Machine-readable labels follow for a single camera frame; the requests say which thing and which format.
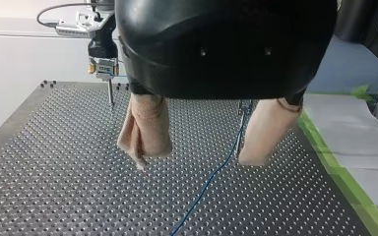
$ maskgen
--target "white wall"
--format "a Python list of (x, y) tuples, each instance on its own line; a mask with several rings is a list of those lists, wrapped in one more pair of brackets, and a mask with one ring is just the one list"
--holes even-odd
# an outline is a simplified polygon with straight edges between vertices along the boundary
[[(22, 18), (34, 19), (36, 14), (44, 8), (66, 4), (66, 3), (80, 3), (83, 0), (0, 0), (0, 18)], [(43, 15), (47, 20), (58, 20), (65, 18), (67, 20), (74, 20), (75, 12), (78, 7), (69, 7), (57, 9)]]
[[(77, 2), (83, 0), (0, 0), (0, 126), (43, 80), (100, 82), (88, 74), (88, 39), (59, 37), (35, 22), (43, 8)], [(43, 18), (74, 21), (78, 9), (57, 9)], [(122, 66), (120, 73), (125, 75)]]

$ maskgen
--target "metal probe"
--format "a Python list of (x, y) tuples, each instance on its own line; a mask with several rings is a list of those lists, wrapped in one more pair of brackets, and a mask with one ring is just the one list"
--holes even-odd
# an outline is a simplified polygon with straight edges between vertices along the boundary
[[(253, 100), (250, 100), (247, 106), (243, 106), (242, 100), (240, 100), (238, 103), (238, 115), (241, 115), (240, 129), (242, 128), (244, 119), (246, 119), (245, 116), (250, 115), (251, 111), (249, 111), (248, 108), (252, 106), (252, 103), (253, 103)], [(235, 146), (235, 156), (238, 156), (240, 153), (241, 137), (242, 137), (242, 131), (239, 133), (237, 137), (237, 144)]]
[(109, 103), (113, 105), (112, 80), (108, 80)]

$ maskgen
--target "wire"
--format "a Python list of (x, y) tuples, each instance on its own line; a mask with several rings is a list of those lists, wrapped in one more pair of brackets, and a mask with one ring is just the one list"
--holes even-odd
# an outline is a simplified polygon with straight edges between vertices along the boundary
[(49, 8), (45, 8), (41, 12), (39, 12), (38, 15), (36, 15), (36, 21), (42, 26), (45, 26), (45, 27), (48, 27), (48, 28), (56, 28), (57, 23), (44, 23), (44, 22), (42, 22), (39, 19), (41, 17), (41, 15), (50, 11), (50, 10), (54, 10), (54, 9), (58, 9), (58, 8), (65, 8), (65, 7), (75, 7), (75, 6), (94, 6), (94, 7), (110, 7), (110, 6), (112, 6), (113, 7), (114, 5), (113, 4), (107, 4), (107, 3), (68, 3), (68, 4), (55, 5), (55, 6), (52, 6), (52, 7), (49, 7)]
[[(248, 106), (248, 109), (246, 114), (250, 114), (251, 113), (251, 109), (252, 109), (252, 106), (253, 106), (253, 102), (251, 101), (250, 102), (250, 105)], [(202, 199), (202, 197), (204, 196), (205, 192), (207, 191), (208, 189), (208, 186), (211, 184), (211, 182), (214, 180), (214, 178), (216, 177), (217, 173), (222, 170), (229, 162), (229, 160), (231, 159), (232, 157), (232, 154), (234, 153), (234, 150), (235, 150), (235, 147), (236, 147), (236, 144), (237, 144), (237, 140), (238, 140), (238, 136), (241, 136), (242, 135), (242, 130), (243, 130), (243, 127), (245, 125), (245, 121), (247, 120), (246, 119), (247, 115), (243, 116), (243, 119), (242, 119), (242, 122), (241, 122), (241, 127), (237, 133), (237, 136), (235, 137), (235, 141), (234, 141), (234, 144), (232, 145), (232, 149), (231, 149), (231, 152), (228, 154), (228, 156), (226, 157), (225, 161), (223, 162), (223, 164), (220, 165), (220, 167), (218, 167), (211, 175), (210, 175), (210, 178), (208, 179), (207, 183), (205, 183), (204, 185), (204, 188), (202, 188), (202, 191), (201, 191), (201, 194), (198, 196), (198, 198), (195, 200), (195, 202), (192, 204), (192, 206), (190, 206), (190, 208), (188, 209), (188, 211), (186, 211), (183, 219), (180, 221), (180, 223), (177, 225), (177, 227), (173, 230), (173, 232), (170, 234), (170, 236), (174, 236), (176, 235), (176, 233), (179, 231), (179, 229), (183, 226), (183, 224), (185, 223), (186, 219), (189, 217), (190, 213), (192, 212), (192, 210), (195, 208), (195, 206), (199, 203), (199, 201)]]

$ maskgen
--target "metal bracket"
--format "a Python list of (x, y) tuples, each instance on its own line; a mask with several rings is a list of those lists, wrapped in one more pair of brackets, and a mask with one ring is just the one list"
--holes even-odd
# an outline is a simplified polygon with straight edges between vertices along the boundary
[(102, 29), (114, 12), (94, 12), (90, 8), (82, 8), (76, 12), (76, 23), (68, 24), (63, 19), (56, 27), (57, 34), (61, 36), (73, 36), (93, 38), (95, 31)]

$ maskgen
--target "blue cable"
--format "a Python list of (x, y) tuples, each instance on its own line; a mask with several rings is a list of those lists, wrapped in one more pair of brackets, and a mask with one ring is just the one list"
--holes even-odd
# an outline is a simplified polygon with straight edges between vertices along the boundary
[(237, 135), (235, 136), (235, 142), (234, 144), (232, 145), (232, 149), (231, 149), (231, 152), (229, 153), (229, 155), (226, 157), (225, 161), (223, 162), (223, 164), (220, 165), (220, 167), (218, 167), (218, 169), (216, 169), (210, 176), (210, 178), (208, 179), (207, 183), (204, 185), (204, 188), (202, 189), (201, 191), (201, 194), (198, 196), (198, 199), (195, 200), (195, 202), (192, 204), (192, 206), (188, 209), (188, 211), (186, 212), (185, 216), (183, 217), (183, 219), (180, 221), (179, 225), (177, 225), (177, 227), (173, 230), (173, 232), (170, 234), (170, 236), (174, 236), (176, 235), (177, 231), (179, 231), (179, 229), (183, 226), (183, 224), (185, 223), (186, 219), (189, 217), (189, 214), (192, 212), (192, 210), (195, 208), (195, 206), (199, 203), (199, 201), (202, 199), (202, 197), (204, 196), (205, 192), (207, 191), (208, 189), (208, 186), (211, 184), (211, 182), (214, 180), (214, 178), (216, 177), (217, 173), (222, 170), (229, 162), (229, 160), (231, 159), (232, 157), (232, 154), (234, 153), (234, 150), (235, 150), (235, 147), (236, 147), (236, 144), (237, 144), (237, 139), (238, 139), (238, 136), (241, 135), (241, 132), (243, 130), (243, 127), (245, 125), (245, 121), (246, 121), (246, 117), (248, 114), (250, 114), (251, 112), (251, 108), (253, 106), (253, 102), (250, 102), (250, 105), (246, 111), (246, 115), (243, 117), (243, 120), (242, 120), (242, 123), (241, 123), (241, 127), (240, 127), (240, 130), (238, 131)]

